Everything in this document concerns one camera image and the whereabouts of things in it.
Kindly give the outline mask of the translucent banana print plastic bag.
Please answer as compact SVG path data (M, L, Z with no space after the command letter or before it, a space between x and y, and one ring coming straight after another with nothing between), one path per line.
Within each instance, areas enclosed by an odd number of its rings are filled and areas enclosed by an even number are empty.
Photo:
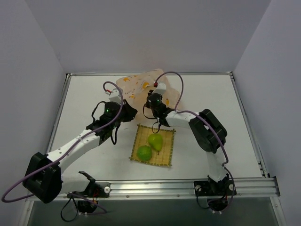
M153 87L155 80L163 74L163 72L162 69L155 69L137 75L132 74L116 80L116 84L123 90L123 98L138 111L135 116L137 123L143 124L150 121L152 112L150 109L145 109L145 114L143 114L143 105L146 103L148 92L151 89L155 89ZM159 79L159 82L166 85L166 92L163 94L163 103L170 108L174 108L180 97L179 91L172 88L165 75Z

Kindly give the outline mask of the green fake pear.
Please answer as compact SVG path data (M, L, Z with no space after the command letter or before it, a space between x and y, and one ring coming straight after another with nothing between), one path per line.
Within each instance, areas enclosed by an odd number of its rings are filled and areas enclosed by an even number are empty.
M148 144L152 149L160 152L163 146L163 138L160 134L150 134L148 136Z

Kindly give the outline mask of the green fake round fruit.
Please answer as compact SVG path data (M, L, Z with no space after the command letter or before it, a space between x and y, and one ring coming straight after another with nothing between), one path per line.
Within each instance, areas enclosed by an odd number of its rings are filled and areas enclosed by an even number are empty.
M152 158L152 149L147 145L140 146L137 149L137 157L141 161L149 161Z

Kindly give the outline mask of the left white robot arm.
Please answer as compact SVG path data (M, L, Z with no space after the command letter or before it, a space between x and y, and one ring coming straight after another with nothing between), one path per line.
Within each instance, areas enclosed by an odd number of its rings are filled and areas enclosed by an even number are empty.
M113 101L106 102L99 119L93 119L76 138L54 151L36 153L31 158L23 187L43 203L50 203L63 193L93 196L95 190L101 189L93 177L84 171L67 177L63 175L64 171L88 151L109 138L115 138L121 123L132 121L137 112L126 100L121 105Z

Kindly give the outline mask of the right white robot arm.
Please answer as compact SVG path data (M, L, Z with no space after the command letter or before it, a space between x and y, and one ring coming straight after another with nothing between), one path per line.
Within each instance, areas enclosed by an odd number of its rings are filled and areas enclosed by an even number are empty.
M224 165L229 162L225 153L227 131L209 109L199 113L175 111L162 102L162 95L148 93L146 108L151 109L159 125L190 129L201 149L206 152L209 179L218 183L229 178Z

